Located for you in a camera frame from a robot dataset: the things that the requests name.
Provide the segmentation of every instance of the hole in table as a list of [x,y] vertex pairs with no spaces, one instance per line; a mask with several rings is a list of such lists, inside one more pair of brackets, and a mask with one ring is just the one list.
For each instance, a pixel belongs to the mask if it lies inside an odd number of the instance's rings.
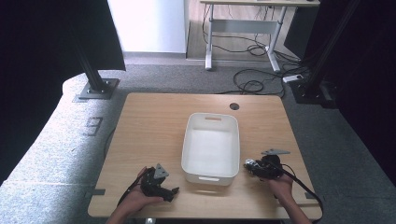
[[239,104],[232,103],[232,104],[230,104],[230,108],[231,108],[231,110],[238,110],[239,109]]

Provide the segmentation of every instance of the metal desk leg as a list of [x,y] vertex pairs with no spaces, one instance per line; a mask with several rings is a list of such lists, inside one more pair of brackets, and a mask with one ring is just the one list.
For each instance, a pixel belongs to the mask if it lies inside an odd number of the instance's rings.
[[274,47],[276,45],[277,38],[279,37],[280,28],[282,28],[283,19],[285,18],[285,14],[286,14],[286,9],[287,9],[287,7],[282,7],[279,19],[276,24],[275,31],[273,33],[274,36],[271,39],[270,46],[265,47],[265,49],[267,50],[268,58],[271,62],[271,65],[273,66],[274,72],[276,72],[276,73],[280,72],[280,69],[279,69],[279,65],[277,64],[277,61],[275,58]]
[[210,5],[210,17],[209,17],[209,31],[207,33],[207,44],[206,44],[206,57],[205,57],[205,69],[212,69],[212,22],[213,22],[213,6]]

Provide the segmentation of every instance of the white desk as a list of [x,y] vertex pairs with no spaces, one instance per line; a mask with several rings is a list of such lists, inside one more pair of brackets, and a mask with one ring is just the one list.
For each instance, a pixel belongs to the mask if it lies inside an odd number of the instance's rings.
[[[206,45],[205,69],[212,68],[212,33],[246,33],[246,34],[269,34],[272,36],[271,43],[265,49],[274,71],[280,72],[277,64],[274,47],[285,18],[288,7],[318,7],[319,1],[307,0],[201,0],[203,4],[210,5],[209,31]],[[240,20],[216,20],[213,18],[215,5],[238,5],[238,6],[272,6],[282,7],[277,21],[240,21]]]

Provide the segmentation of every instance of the black stand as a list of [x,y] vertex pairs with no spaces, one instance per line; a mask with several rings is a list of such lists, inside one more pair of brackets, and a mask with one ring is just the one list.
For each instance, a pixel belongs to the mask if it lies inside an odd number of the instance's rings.
[[79,95],[79,99],[102,99],[108,100],[111,98],[113,91],[116,89],[119,80],[117,78],[101,78],[98,71],[90,64],[83,47],[81,46],[73,26],[70,22],[66,22],[69,27],[69,35],[77,54],[79,63],[88,78],[88,83],[84,90]]
[[335,93],[336,88],[332,87],[330,83],[323,81],[323,78],[325,78],[323,68],[339,36],[343,33],[355,9],[358,7],[359,2],[360,0],[353,0],[348,3],[343,18],[332,34],[329,43],[327,43],[325,49],[320,54],[308,81],[305,83],[297,81],[290,83],[297,104],[322,105],[326,108],[336,108],[335,101],[331,99],[331,95]]

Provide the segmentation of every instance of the metal base plate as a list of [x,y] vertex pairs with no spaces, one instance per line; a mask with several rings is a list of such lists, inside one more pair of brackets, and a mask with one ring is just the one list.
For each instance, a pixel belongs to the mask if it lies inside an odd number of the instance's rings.
[[88,82],[81,94],[79,95],[79,99],[101,99],[101,100],[109,100],[113,91],[116,89],[119,84],[119,79],[117,78],[102,78],[104,82],[104,89],[101,91],[94,91],[91,89],[91,85]]
[[315,94],[306,94],[305,83],[292,81],[289,84],[297,104],[321,105],[324,108],[336,108],[334,100],[326,99],[322,91],[317,91]]

